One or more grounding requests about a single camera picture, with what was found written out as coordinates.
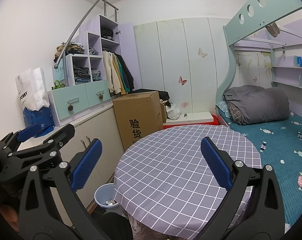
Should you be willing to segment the tall cardboard box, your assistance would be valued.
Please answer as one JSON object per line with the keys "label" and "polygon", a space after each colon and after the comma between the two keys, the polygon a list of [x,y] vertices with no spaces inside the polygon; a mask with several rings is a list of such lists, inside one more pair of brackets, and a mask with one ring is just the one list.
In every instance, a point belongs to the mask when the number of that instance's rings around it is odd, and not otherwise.
{"label": "tall cardboard box", "polygon": [[163,129],[157,91],[124,95],[112,103],[125,150],[147,135]]}

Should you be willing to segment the teal bunk bed frame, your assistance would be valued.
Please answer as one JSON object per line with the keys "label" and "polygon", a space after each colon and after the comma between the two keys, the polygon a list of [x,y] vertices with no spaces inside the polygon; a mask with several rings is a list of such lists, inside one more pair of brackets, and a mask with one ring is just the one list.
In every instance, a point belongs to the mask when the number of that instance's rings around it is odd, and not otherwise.
{"label": "teal bunk bed frame", "polygon": [[[219,85],[215,100],[235,79],[239,85],[278,87],[289,97],[291,109],[302,115],[302,0],[248,0],[223,26],[229,56],[228,73]],[[265,79],[253,81],[249,67],[238,52],[261,53]]]}

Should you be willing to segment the teal bed sheet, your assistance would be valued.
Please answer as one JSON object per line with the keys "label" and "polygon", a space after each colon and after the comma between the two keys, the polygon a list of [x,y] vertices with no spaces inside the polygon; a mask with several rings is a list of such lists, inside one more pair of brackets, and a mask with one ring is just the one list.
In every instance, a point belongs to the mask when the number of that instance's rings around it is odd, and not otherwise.
{"label": "teal bed sheet", "polygon": [[285,222],[302,214],[302,117],[292,112],[283,121],[239,125],[217,109],[224,122],[246,137],[260,152],[262,165],[274,168],[282,193]]}

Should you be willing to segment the white plastic bag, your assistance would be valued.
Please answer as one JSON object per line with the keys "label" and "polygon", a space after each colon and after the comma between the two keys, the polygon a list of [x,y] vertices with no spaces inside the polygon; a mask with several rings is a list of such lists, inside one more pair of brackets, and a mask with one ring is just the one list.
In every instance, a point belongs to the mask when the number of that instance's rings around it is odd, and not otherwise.
{"label": "white plastic bag", "polygon": [[180,115],[181,115],[181,110],[176,107],[176,104],[171,103],[170,107],[166,106],[166,110],[167,110],[167,118],[170,120],[177,120],[179,119]]}

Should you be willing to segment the grey checked tablecloth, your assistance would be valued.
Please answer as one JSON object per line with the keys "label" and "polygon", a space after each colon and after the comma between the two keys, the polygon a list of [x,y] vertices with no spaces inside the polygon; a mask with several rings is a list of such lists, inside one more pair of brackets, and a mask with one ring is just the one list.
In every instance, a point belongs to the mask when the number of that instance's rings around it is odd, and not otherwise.
{"label": "grey checked tablecloth", "polygon": [[233,160],[261,167],[255,146],[226,126],[176,126],[147,135],[125,151],[115,170],[115,200],[154,231],[194,238],[226,194],[202,156],[205,137]]}

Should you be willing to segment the hanging clothes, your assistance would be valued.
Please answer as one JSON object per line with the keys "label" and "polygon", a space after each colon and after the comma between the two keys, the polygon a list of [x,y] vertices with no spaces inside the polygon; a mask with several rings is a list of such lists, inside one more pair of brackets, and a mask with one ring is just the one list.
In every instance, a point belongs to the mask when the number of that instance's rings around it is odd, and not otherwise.
{"label": "hanging clothes", "polygon": [[120,54],[102,51],[105,74],[111,94],[129,94],[134,90],[134,78]]}

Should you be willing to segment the blue plastic bag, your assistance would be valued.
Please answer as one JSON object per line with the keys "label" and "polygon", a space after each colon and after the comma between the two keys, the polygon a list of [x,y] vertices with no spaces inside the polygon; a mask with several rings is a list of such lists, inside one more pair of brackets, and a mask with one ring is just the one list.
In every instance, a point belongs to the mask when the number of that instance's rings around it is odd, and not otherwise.
{"label": "blue plastic bag", "polygon": [[39,124],[41,126],[41,130],[33,135],[34,138],[43,137],[54,130],[55,125],[52,112],[48,107],[42,107],[38,111],[30,111],[27,108],[24,108],[23,116],[26,128],[34,124]]}

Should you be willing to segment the red box with white lid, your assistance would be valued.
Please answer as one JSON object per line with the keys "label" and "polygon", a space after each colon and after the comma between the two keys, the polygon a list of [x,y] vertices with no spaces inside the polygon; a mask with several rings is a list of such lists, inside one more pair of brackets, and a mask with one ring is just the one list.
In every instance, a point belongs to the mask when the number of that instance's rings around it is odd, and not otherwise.
{"label": "red box with white lid", "polygon": [[219,125],[218,118],[215,115],[211,115],[210,112],[199,112],[199,113],[186,113],[180,115],[177,120],[170,120],[163,124],[163,128],[172,128],[175,126],[183,125]]}

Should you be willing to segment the pile of folded clothes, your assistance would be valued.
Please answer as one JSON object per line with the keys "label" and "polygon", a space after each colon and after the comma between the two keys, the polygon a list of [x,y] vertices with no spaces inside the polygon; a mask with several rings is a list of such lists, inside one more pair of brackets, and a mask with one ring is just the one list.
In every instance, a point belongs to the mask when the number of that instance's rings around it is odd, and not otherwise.
{"label": "pile of folded clothes", "polygon": [[[63,48],[65,47],[65,43],[62,43],[56,48],[56,53],[54,54],[54,60],[53,62],[56,62],[61,55]],[[67,46],[66,55],[69,54],[84,54],[84,46],[81,43],[77,42],[70,42]]]}

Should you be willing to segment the purple cubby shelf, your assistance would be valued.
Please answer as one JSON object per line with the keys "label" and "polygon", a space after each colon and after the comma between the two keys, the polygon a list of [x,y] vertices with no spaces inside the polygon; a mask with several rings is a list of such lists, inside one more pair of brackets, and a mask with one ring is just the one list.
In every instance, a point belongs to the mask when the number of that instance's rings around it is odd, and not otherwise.
{"label": "purple cubby shelf", "polygon": [[91,19],[81,34],[72,42],[84,46],[84,54],[66,55],[67,80],[70,86],[106,80],[102,51],[120,49],[118,23],[98,15]]}

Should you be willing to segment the light blue plastic bin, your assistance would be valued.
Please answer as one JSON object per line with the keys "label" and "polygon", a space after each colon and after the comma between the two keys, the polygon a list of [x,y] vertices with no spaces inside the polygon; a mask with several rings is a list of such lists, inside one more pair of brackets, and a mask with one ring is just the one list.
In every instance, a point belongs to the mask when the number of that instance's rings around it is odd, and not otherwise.
{"label": "light blue plastic bin", "polygon": [[94,200],[97,205],[103,209],[112,209],[118,207],[119,203],[115,200],[115,186],[113,183],[108,183],[96,189]]}

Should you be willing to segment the white wardrobe doors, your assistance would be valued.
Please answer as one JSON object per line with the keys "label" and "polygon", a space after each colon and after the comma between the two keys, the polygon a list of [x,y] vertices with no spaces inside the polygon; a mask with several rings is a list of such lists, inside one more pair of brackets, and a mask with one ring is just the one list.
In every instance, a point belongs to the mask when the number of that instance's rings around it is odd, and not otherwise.
{"label": "white wardrobe doors", "polygon": [[182,113],[215,114],[216,91],[228,72],[228,22],[196,17],[134,26],[142,87],[168,92]]}

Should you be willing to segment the white paper shopping bag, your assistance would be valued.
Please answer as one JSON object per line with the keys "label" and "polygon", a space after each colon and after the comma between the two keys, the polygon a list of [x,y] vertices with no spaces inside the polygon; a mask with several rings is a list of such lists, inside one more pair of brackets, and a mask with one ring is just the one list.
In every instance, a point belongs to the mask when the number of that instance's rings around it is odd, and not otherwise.
{"label": "white paper shopping bag", "polygon": [[15,78],[15,83],[23,109],[39,111],[43,107],[50,107],[44,71],[41,68],[27,69]]}

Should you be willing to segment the grey folded duvet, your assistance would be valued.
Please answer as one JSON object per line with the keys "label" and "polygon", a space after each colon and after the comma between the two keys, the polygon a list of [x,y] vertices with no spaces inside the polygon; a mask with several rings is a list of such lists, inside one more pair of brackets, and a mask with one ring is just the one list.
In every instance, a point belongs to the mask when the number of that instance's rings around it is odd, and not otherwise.
{"label": "grey folded duvet", "polygon": [[277,87],[244,85],[223,93],[233,121],[239,125],[286,120],[290,115],[289,100]]}

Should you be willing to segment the teal drawer stair unit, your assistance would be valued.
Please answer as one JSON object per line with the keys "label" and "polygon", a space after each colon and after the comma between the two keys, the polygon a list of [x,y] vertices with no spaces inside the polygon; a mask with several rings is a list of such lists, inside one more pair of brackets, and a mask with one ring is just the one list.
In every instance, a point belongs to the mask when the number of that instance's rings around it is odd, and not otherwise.
{"label": "teal drawer stair unit", "polygon": [[[103,100],[99,99],[99,94],[103,94]],[[48,98],[56,127],[62,127],[111,103],[106,80],[54,89],[48,92]],[[68,105],[73,105],[73,111],[68,110]]]}

